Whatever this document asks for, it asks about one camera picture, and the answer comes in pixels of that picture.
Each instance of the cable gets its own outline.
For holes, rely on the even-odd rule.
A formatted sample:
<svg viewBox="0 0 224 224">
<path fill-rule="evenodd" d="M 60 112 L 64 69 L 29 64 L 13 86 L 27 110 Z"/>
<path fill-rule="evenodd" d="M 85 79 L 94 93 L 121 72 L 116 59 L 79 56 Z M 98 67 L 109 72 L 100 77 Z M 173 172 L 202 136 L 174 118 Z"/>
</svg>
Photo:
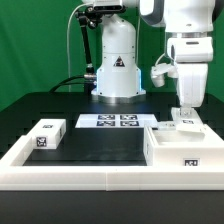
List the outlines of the cable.
<svg viewBox="0 0 224 224">
<path fill-rule="evenodd" d="M 138 28 L 137 28 L 137 40 L 136 40 L 136 60 L 135 60 L 135 63 L 136 65 L 138 66 L 138 54 L 139 54 L 139 33 L 140 33 L 140 26 L 141 26 L 141 18 L 140 18 L 140 15 L 138 15 Z"/>
<path fill-rule="evenodd" d="M 70 82 L 70 83 L 58 84 L 57 86 L 52 88 L 49 92 L 54 93 L 61 86 L 84 85 L 84 84 L 93 84 L 93 82 Z"/>
<path fill-rule="evenodd" d="M 83 6 L 89 6 L 92 5 L 92 3 L 86 3 L 79 5 L 76 7 L 72 14 L 70 15 L 69 21 L 68 21 L 68 27 L 67 27 L 67 58 L 68 58 L 68 77 L 71 78 L 71 56 L 70 56 L 70 29 L 71 29 L 71 22 L 75 15 L 75 13 Z"/>
<path fill-rule="evenodd" d="M 52 93 L 52 92 L 55 92 L 55 90 L 56 90 L 57 88 L 59 88 L 60 86 L 66 84 L 67 82 L 72 81 L 72 80 L 74 80 L 74 79 L 81 79 L 81 78 L 84 78 L 84 76 L 83 76 L 83 75 L 80 75 L 80 76 L 73 76 L 73 77 L 67 78 L 67 79 L 63 80 L 62 82 L 58 83 L 58 84 L 57 84 L 56 86 L 54 86 L 53 88 L 51 88 L 51 90 L 50 90 L 49 92 L 51 92 L 51 93 Z"/>
<path fill-rule="evenodd" d="M 158 60 L 156 61 L 155 66 L 157 66 L 157 65 L 159 64 L 159 62 L 161 61 L 161 59 L 162 59 L 163 57 L 165 57 L 165 53 L 162 54 L 162 55 L 158 58 Z"/>
</svg>

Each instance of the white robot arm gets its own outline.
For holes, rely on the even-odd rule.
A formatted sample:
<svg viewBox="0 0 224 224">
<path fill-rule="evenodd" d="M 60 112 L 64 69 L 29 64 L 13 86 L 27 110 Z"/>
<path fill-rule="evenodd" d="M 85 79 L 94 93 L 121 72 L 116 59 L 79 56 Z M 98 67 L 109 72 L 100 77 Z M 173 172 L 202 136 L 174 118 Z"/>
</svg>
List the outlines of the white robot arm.
<svg viewBox="0 0 224 224">
<path fill-rule="evenodd" d="M 127 7 L 137 7 L 138 0 L 83 0 L 92 3 L 88 13 L 102 15 L 102 65 L 97 70 L 97 88 L 93 98 L 107 103 L 131 103 L 141 100 L 141 71 L 136 65 L 136 30 L 120 18 Z"/>
<path fill-rule="evenodd" d="M 151 26 L 166 27 L 165 55 L 171 64 L 152 68 L 156 86 L 164 84 L 164 73 L 177 78 L 180 116 L 190 116 L 192 107 L 200 107 L 204 98 L 208 62 L 213 59 L 214 9 L 220 0 L 140 0 L 142 18 Z"/>
</svg>

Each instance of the black cable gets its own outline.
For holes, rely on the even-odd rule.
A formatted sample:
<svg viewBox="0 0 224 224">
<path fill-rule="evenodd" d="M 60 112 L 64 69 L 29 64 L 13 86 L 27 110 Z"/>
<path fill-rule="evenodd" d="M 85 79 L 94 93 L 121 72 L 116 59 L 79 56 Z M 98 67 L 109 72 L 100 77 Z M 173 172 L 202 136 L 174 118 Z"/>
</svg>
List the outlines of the black cable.
<svg viewBox="0 0 224 224">
<path fill-rule="evenodd" d="M 69 85 L 84 85 L 84 84 L 92 84 L 93 82 L 69 82 L 69 83 L 63 83 L 63 84 L 58 84 L 54 88 L 52 88 L 49 92 L 54 93 L 59 87 L 61 86 L 69 86 Z"/>
<path fill-rule="evenodd" d="M 213 15 L 212 15 L 213 23 L 220 16 L 220 14 L 222 13 L 223 8 L 224 8 L 224 0 L 216 0 L 215 8 L 214 8 Z"/>
<path fill-rule="evenodd" d="M 84 76 L 83 76 L 83 75 L 79 75 L 79 76 L 72 76 L 72 77 L 70 77 L 70 78 L 67 78 L 67 79 L 63 80 L 62 82 L 58 83 L 58 84 L 57 84 L 56 86 L 54 86 L 53 88 L 51 88 L 51 90 L 50 90 L 49 92 L 53 93 L 53 92 L 55 92 L 55 90 L 58 89 L 61 85 L 65 84 L 65 83 L 67 83 L 67 82 L 69 82 L 69 81 L 72 81 L 72 80 L 74 80 L 74 79 L 81 79 L 81 78 L 84 78 Z"/>
</svg>

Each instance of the table surface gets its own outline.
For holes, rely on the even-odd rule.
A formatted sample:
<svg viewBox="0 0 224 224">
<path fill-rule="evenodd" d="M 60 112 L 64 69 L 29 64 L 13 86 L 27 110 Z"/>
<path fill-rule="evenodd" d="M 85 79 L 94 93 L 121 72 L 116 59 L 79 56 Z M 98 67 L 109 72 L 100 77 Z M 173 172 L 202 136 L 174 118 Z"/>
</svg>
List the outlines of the table surface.
<svg viewBox="0 0 224 224">
<path fill-rule="evenodd" d="M 134 104 L 93 102 L 82 93 L 31 93 L 0 112 L 0 157 L 41 118 L 66 119 L 54 153 L 32 153 L 25 165 L 142 165 L 142 129 L 75 129 L 82 114 L 154 114 L 171 120 L 174 93 L 148 93 Z M 224 139 L 224 103 L 206 95 L 197 110 Z M 223 223 L 224 191 L 0 192 L 1 223 Z"/>
</svg>

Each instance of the small white cube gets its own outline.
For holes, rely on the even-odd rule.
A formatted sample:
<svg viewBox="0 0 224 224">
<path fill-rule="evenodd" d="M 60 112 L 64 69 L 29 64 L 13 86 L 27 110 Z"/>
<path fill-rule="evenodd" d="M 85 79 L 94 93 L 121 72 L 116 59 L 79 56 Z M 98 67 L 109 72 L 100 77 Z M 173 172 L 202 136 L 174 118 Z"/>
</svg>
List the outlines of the small white cube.
<svg viewBox="0 0 224 224">
<path fill-rule="evenodd" d="M 57 149 L 66 132 L 65 119 L 41 119 L 28 133 L 34 149 Z"/>
</svg>

